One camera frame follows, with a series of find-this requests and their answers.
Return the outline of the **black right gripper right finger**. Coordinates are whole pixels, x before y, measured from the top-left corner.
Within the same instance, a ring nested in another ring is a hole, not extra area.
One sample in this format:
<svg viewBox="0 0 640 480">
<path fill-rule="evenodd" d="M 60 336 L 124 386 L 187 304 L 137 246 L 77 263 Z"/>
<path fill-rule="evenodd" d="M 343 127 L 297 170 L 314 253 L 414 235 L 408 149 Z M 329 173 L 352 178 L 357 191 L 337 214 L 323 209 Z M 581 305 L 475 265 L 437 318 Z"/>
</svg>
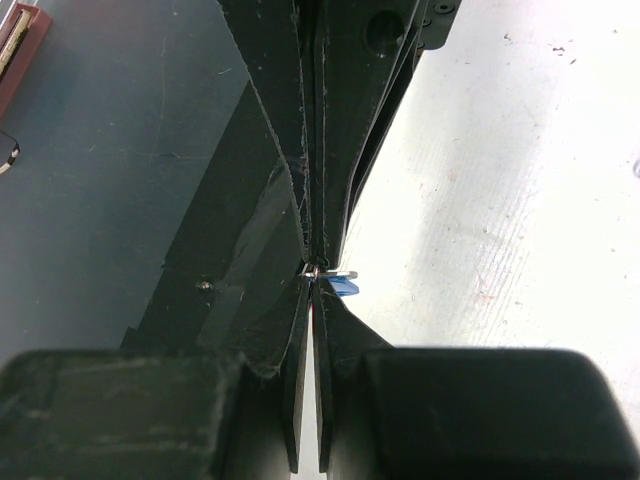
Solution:
<svg viewBox="0 0 640 480">
<path fill-rule="evenodd" d="M 327 279 L 313 286 L 312 330 L 320 471 L 374 474 L 376 440 L 362 359 L 392 345 L 349 311 Z"/>
</svg>

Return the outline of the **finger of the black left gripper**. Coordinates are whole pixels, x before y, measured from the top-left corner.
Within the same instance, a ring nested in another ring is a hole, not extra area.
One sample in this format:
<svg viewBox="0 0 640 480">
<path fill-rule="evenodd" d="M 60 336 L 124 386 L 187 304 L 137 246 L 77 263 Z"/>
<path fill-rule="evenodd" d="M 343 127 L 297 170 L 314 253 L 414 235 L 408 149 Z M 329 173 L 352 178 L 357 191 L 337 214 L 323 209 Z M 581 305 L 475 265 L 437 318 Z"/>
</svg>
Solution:
<svg viewBox="0 0 640 480">
<path fill-rule="evenodd" d="M 221 10 L 286 162 L 303 259 L 310 258 L 307 138 L 294 1 L 233 1 Z"/>
<path fill-rule="evenodd" d="M 337 265 L 352 182 L 419 1 L 323 1 L 314 39 L 314 261 Z"/>
</svg>

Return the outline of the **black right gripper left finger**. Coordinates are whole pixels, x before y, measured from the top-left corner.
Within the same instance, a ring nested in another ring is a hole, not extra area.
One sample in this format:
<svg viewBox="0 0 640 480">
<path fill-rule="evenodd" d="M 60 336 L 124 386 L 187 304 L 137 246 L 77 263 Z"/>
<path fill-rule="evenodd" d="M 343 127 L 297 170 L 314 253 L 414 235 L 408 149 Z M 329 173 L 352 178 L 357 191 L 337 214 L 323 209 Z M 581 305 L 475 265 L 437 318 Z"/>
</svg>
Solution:
<svg viewBox="0 0 640 480">
<path fill-rule="evenodd" d="M 293 277 L 275 304 L 259 318 L 252 365 L 260 378 L 267 474 L 296 474 L 307 353 L 310 285 Z"/>
</svg>

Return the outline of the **key with blue tag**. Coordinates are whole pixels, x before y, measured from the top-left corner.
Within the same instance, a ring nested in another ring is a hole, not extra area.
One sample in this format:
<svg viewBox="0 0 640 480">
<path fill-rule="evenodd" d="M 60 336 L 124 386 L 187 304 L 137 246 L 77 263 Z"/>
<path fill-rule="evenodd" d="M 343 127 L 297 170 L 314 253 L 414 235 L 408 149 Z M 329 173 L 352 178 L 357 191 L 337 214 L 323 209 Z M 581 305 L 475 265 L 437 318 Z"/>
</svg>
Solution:
<svg viewBox="0 0 640 480">
<path fill-rule="evenodd" d="M 321 271 L 319 268 L 314 268 L 304 271 L 301 273 L 301 276 L 310 281 L 316 281 L 318 279 L 327 280 L 339 297 L 353 296 L 360 292 L 358 285 L 355 283 L 355 280 L 358 278 L 358 273 L 355 271 Z"/>
</svg>

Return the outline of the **brown box with phone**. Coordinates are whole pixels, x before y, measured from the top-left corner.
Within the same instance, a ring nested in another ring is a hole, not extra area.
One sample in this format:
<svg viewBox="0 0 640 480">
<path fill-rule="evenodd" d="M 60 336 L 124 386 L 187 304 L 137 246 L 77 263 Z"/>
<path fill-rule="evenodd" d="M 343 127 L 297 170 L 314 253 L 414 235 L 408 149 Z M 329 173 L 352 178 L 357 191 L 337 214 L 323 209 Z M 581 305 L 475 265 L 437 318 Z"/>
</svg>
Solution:
<svg viewBox="0 0 640 480">
<path fill-rule="evenodd" d="M 17 93 L 52 24 L 42 8 L 14 1 L 1 23 L 1 116 Z"/>
</svg>

